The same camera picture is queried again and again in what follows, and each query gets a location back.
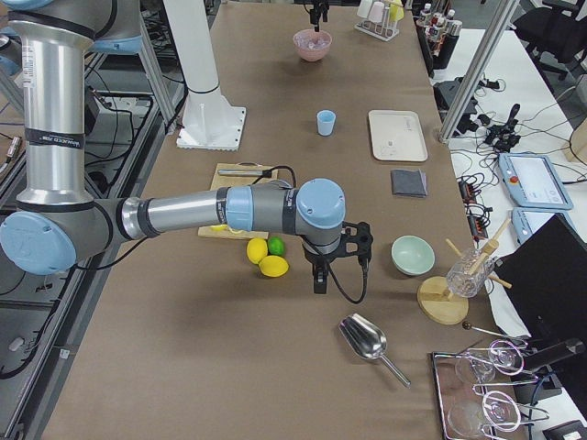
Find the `round wooden base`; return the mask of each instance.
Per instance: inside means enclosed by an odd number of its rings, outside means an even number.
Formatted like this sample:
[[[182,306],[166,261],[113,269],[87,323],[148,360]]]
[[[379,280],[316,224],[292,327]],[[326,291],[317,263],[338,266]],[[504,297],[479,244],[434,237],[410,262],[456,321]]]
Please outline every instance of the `round wooden base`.
[[[418,303],[433,321],[444,325],[461,322],[469,312],[469,300],[458,295],[447,296],[449,288],[445,277],[432,277],[418,288]]]

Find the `metal scoop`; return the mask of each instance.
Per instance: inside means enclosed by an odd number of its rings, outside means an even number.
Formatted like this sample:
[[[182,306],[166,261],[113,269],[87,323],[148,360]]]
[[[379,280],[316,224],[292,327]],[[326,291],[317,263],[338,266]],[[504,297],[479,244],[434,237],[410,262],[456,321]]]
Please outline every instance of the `metal scoop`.
[[[379,327],[354,313],[340,321],[338,328],[355,353],[367,360],[381,359],[395,377],[410,388],[412,382],[385,356],[387,338]]]

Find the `pink bowl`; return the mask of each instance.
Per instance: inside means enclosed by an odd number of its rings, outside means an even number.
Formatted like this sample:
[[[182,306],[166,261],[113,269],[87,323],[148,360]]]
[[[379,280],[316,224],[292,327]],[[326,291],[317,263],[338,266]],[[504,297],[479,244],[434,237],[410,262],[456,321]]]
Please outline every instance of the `pink bowl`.
[[[300,30],[293,36],[297,54],[306,61],[322,60],[330,50],[332,37],[325,30],[315,32],[313,29]]]

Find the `lemon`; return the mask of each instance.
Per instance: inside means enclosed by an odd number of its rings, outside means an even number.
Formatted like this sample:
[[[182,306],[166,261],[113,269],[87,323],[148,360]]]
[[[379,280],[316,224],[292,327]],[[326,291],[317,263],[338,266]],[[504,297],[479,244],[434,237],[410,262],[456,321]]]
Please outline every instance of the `lemon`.
[[[267,242],[263,238],[252,238],[247,243],[247,258],[253,264],[259,262],[267,257]]]
[[[281,277],[289,268],[290,265],[287,264],[285,258],[277,255],[269,255],[259,263],[260,272],[266,277]]]
[[[285,245],[283,240],[281,240],[278,236],[272,236],[269,240],[267,240],[267,248],[269,249],[269,253],[272,255],[282,256],[285,253]]]

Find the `computer monitor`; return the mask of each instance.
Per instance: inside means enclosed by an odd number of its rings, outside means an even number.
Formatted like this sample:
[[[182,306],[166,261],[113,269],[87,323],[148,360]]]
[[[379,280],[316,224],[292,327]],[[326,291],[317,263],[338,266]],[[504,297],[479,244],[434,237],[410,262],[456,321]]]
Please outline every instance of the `computer monitor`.
[[[587,244],[555,214],[495,268],[514,308],[542,349],[576,337],[587,344]],[[587,416],[587,354],[552,364],[583,416]]]

